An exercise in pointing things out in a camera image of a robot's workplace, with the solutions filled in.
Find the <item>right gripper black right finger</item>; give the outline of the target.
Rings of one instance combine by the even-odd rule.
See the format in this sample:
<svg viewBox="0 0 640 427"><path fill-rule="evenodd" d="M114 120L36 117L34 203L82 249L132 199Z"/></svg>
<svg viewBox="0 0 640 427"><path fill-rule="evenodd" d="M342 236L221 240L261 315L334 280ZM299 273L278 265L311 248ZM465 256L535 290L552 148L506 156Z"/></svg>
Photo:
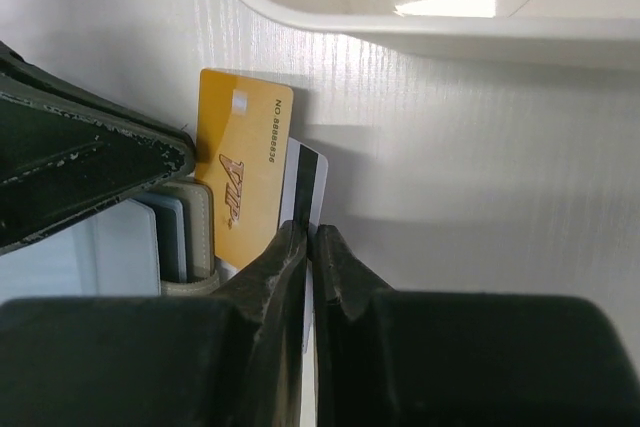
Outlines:
<svg viewBox="0 0 640 427"><path fill-rule="evenodd" d="M313 244L321 426L635 426L639 379L575 297L401 291L339 230Z"/></svg>

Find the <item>white magnetic stripe card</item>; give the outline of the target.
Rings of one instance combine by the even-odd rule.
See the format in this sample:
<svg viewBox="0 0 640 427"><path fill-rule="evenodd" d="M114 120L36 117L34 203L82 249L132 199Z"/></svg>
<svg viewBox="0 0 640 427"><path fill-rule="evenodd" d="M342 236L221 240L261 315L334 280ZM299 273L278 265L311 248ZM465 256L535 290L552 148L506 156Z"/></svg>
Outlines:
<svg viewBox="0 0 640 427"><path fill-rule="evenodd" d="M320 224L326 180L327 158L307 145L290 138L287 144L285 172L278 227L286 222L301 226L307 234L307 244L313 240ZM313 321L313 280L309 261L304 260L302 291L302 322L300 352L305 354L309 345Z"/></svg>

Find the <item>grey blue card holder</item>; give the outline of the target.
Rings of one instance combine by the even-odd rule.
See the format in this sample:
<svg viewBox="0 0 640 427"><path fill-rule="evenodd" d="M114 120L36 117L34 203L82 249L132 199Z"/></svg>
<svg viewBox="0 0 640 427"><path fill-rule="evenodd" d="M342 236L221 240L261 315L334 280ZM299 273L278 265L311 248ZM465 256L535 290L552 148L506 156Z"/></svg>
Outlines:
<svg viewBox="0 0 640 427"><path fill-rule="evenodd" d="M220 285L213 195L170 181L1 257L1 299L204 296Z"/></svg>

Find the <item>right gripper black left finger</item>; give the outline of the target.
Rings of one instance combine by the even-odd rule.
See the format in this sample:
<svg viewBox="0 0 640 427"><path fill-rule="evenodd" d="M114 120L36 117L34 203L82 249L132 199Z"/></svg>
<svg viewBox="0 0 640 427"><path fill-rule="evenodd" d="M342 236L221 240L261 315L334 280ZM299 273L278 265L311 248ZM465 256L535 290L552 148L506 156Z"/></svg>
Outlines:
<svg viewBox="0 0 640 427"><path fill-rule="evenodd" d="M2 424L297 425L306 255L288 221L208 296L5 303Z"/></svg>

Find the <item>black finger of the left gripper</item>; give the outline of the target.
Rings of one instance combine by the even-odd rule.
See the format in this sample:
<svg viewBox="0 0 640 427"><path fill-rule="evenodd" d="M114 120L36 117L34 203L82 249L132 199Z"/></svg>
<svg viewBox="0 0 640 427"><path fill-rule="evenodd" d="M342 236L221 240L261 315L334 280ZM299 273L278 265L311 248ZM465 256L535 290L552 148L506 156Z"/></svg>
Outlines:
<svg viewBox="0 0 640 427"><path fill-rule="evenodd" d="M195 146L1 47L1 251L191 174Z"/></svg>

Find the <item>gold VIP card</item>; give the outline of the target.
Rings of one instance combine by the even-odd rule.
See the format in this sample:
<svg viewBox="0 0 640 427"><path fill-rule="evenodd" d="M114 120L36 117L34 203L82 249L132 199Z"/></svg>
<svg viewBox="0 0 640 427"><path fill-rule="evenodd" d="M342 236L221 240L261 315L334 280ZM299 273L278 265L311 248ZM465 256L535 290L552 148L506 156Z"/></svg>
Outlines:
<svg viewBox="0 0 640 427"><path fill-rule="evenodd" d="M214 200L214 255L241 270L279 225L293 90L241 75L200 74L195 178Z"/></svg>

